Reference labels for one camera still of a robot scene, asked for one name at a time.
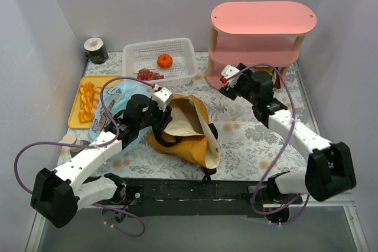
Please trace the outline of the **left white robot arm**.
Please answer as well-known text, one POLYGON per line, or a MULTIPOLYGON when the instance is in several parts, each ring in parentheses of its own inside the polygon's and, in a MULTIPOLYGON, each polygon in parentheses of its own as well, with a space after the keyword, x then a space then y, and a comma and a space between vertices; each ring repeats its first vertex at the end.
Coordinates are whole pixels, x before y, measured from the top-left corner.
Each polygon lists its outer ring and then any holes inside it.
POLYGON ((115 174, 88 181, 100 166, 122 152, 148 127, 160 131, 172 120, 169 106, 173 94, 166 88, 151 97, 134 94, 125 109, 114 115, 88 149, 50 171, 36 176, 31 206, 55 227, 67 225, 77 211, 99 201, 118 205, 126 197, 126 182, 115 174))

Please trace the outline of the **orange twisted snack food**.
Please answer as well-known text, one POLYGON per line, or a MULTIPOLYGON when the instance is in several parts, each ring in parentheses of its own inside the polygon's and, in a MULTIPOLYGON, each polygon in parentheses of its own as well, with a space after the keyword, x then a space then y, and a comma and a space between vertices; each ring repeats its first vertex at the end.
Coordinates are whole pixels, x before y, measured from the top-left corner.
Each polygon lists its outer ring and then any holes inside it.
POLYGON ((91 111, 94 97, 94 84, 92 82, 81 84, 79 87, 80 111, 78 114, 79 122, 90 122, 91 111))

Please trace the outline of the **blue plastic grocery bag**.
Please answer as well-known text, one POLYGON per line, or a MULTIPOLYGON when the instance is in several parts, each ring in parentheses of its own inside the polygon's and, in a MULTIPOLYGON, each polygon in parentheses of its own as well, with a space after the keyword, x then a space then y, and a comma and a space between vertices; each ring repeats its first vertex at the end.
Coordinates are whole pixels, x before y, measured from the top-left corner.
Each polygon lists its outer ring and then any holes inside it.
MULTIPOLYGON (((108 111, 114 116, 117 112, 126 108, 127 102, 134 94, 143 94, 148 96, 146 88, 142 83, 132 80, 125 80, 116 83, 114 86, 105 88, 103 92, 103 100, 108 111)), ((99 104, 95 111, 95 116, 89 129, 89 142, 93 142, 100 134, 100 132, 110 123, 105 111, 103 110, 102 102, 99 104)), ((141 140, 150 132, 151 128, 148 127, 139 132, 139 136, 122 152, 110 158, 110 161, 116 159, 124 159, 125 155, 129 155, 130 151, 136 149, 141 140)))

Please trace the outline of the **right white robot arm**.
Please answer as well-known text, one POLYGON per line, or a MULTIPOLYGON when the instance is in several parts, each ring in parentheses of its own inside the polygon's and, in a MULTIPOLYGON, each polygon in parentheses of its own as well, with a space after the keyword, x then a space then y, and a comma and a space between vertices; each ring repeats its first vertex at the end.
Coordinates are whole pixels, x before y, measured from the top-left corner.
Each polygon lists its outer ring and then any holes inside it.
POLYGON ((265 71, 252 71, 244 64, 227 65, 221 71, 221 94, 235 100, 242 97, 252 104, 255 118, 285 139, 307 163, 305 172, 283 172, 268 178, 260 190, 274 203, 289 194, 308 194, 316 201, 353 189, 357 185, 350 148, 343 142, 333 143, 295 119, 273 95, 272 77, 265 71))

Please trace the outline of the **small orange toy pumpkin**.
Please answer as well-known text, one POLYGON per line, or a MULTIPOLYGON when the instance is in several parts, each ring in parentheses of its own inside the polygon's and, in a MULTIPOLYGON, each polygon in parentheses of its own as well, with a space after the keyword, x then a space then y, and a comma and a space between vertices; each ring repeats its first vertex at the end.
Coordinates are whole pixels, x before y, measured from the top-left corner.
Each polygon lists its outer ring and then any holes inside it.
POLYGON ((161 54, 157 58, 157 65, 160 68, 168 69, 173 65, 173 58, 169 54, 161 54))

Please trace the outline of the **red grape bunch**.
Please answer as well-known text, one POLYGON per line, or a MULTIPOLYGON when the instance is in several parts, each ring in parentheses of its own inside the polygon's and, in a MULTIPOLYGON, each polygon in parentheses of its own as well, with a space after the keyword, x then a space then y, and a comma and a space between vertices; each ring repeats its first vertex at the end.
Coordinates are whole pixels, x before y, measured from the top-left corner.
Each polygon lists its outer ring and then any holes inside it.
POLYGON ((142 81, 153 81, 164 79, 164 76, 160 73, 154 72, 153 70, 143 68, 135 73, 136 78, 142 81))

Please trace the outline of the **red snack chip packet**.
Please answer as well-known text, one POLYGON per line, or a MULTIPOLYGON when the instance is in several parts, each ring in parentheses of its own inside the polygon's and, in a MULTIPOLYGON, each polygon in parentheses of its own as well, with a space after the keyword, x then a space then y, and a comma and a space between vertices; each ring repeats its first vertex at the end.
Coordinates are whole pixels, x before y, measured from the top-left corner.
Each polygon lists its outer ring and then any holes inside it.
POLYGON ((275 72, 275 70, 272 67, 268 67, 268 66, 256 66, 254 68, 254 70, 255 71, 265 71, 268 74, 270 74, 272 82, 273 82, 273 88, 275 88, 275 89, 281 89, 281 79, 279 78, 279 76, 277 75, 277 73, 275 72))

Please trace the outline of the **yellow canvas tote bag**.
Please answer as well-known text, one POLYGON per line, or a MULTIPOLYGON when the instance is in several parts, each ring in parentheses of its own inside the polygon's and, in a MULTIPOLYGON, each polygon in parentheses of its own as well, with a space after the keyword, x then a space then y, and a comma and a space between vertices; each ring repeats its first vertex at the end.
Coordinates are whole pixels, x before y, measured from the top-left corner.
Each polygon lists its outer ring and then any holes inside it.
POLYGON ((152 129, 146 137, 148 144, 160 153, 201 166, 203 182, 211 182, 221 162, 221 146, 205 104, 193 95, 174 94, 169 107, 172 121, 163 130, 152 129))

